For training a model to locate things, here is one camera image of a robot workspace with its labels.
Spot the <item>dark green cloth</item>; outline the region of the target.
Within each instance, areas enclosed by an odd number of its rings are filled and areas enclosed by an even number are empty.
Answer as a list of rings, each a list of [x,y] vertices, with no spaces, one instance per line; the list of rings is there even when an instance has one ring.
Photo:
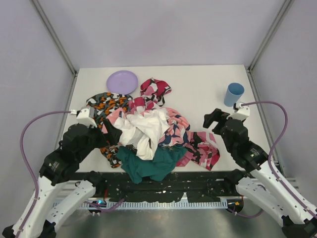
[[[184,157],[187,149],[183,146],[157,148],[152,160],[142,160],[126,147],[120,147],[116,156],[122,162],[122,169],[128,173],[133,183],[139,184],[143,178],[162,181]]]

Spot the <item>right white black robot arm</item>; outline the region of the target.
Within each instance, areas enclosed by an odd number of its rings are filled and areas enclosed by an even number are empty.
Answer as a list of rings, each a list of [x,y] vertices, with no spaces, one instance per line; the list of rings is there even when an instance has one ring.
[[[236,191],[250,199],[281,226],[288,238],[317,235],[317,208],[283,176],[268,154],[249,139],[244,121],[250,109],[236,104],[229,114],[220,109],[204,116],[204,128],[216,123],[213,133],[221,136],[227,152],[243,168],[229,172],[226,179]]]

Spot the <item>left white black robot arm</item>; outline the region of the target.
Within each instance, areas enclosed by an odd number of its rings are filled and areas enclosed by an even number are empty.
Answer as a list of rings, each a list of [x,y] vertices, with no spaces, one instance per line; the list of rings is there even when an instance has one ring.
[[[57,196],[79,169],[80,163],[96,148],[116,145],[122,134],[109,120],[105,129],[74,124],[64,133],[59,148],[48,154],[36,179],[34,197],[19,220],[2,233],[5,238],[54,238],[74,211],[102,187],[101,174],[91,171],[57,206]]]

